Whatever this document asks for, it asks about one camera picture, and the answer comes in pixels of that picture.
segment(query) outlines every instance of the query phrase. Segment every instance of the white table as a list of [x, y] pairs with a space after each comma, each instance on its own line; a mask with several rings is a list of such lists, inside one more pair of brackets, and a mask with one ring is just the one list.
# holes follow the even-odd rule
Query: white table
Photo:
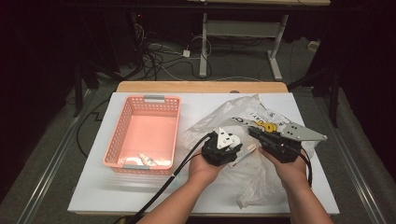
[[[82, 171], [78, 185], [69, 204], [68, 211], [78, 214], [114, 214], [131, 215], [139, 211], [158, 191], [167, 179], [138, 178], [131, 175], [114, 173], [102, 164], [106, 147], [117, 123], [120, 110], [126, 96], [131, 93], [113, 93], [102, 125], [92, 146], [91, 153]], [[218, 108], [224, 102], [251, 93], [163, 93], [181, 97], [180, 121], [177, 135], [180, 136], [191, 125], [199, 121]], [[264, 105], [285, 117], [304, 124], [297, 104], [291, 93], [263, 93]], [[326, 175], [324, 174], [318, 157], [312, 159], [314, 171], [313, 191], [329, 214], [338, 214], [339, 210], [332, 196]], [[165, 193], [147, 210], [160, 203], [173, 190], [183, 183], [183, 172], [168, 187]], [[193, 215], [203, 216], [285, 216], [290, 210], [287, 202], [266, 206], [249, 206], [240, 209], [235, 202], [238, 192], [233, 186], [224, 183], [218, 178], [209, 186], [192, 210]]]

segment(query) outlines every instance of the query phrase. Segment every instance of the clear plastic bag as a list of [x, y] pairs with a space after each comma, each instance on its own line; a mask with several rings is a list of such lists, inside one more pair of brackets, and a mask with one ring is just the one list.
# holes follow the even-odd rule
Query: clear plastic bag
[[[259, 141], [248, 134], [248, 126], [254, 125], [254, 121], [274, 123], [279, 132], [285, 123], [290, 122], [279, 113], [265, 108], [259, 94], [240, 97], [224, 103], [191, 126], [178, 139], [177, 147], [182, 154], [187, 155], [202, 137], [207, 133], [218, 131], [219, 127], [227, 133], [237, 135], [243, 144], [242, 149], [252, 144], [259, 147]], [[316, 144], [317, 142], [303, 142], [302, 147], [312, 157]], [[279, 203], [286, 198], [286, 192], [274, 165], [258, 150], [254, 150], [234, 167], [224, 167], [219, 175], [226, 178], [228, 183], [234, 183], [239, 187], [241, 191], [236, 192], [238, 194], [236, 203], [241, 208]]]

